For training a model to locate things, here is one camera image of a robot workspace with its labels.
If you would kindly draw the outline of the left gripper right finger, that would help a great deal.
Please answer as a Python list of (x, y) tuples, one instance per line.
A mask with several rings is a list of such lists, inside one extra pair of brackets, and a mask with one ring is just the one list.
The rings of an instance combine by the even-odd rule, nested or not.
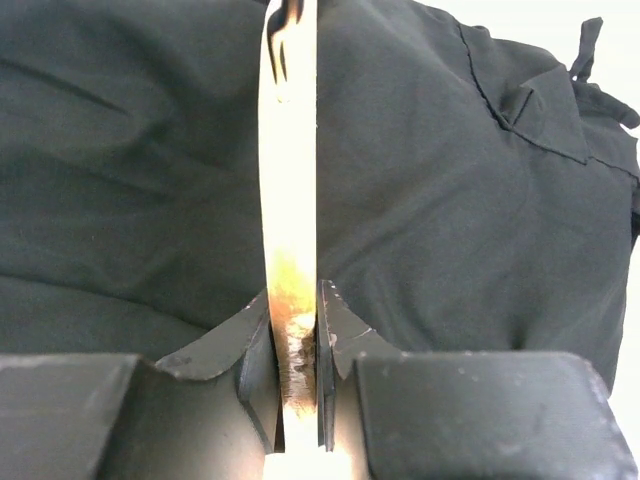
[(327, 450), (336, 445), (338, 382), (351, 373), (363, 354), (395, 355), (400, 350), (353, 313), (336, 285), (321, 280), (317, 290), (315, 374), (318, 443)]

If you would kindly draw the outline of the black trousers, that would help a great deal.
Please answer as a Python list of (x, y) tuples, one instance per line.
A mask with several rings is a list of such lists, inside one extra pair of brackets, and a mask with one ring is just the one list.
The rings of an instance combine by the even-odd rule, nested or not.
[[(264, 286), (262, 1), (1, 5), (1, 349), (159, 359)], [(413, 1), (324, 1), (319, 273), (404, 350), (554, 350), (615, 378), (638, 114)]]

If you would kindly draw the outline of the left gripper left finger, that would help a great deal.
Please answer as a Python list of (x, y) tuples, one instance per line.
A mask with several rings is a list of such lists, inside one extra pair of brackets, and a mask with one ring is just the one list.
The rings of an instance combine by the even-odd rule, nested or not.
[(280, 411), (278, 369), (267, 294), (187, 346), (162, 357), (156, 366), (189, 386), (211, 389), (197, 416), (231, 434), (253, 434), (266, 453), (274, 451)]

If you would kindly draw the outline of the wooden clothes hanger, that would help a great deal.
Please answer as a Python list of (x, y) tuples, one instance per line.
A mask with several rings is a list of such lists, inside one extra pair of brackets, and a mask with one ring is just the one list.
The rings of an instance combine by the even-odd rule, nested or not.
[(271, 1), (261, 35), (258, 161), (268, 308), (285, 450), (267, 479), (310, 479), (318, 452), (315, 376), (317, 16), (315, 1)]

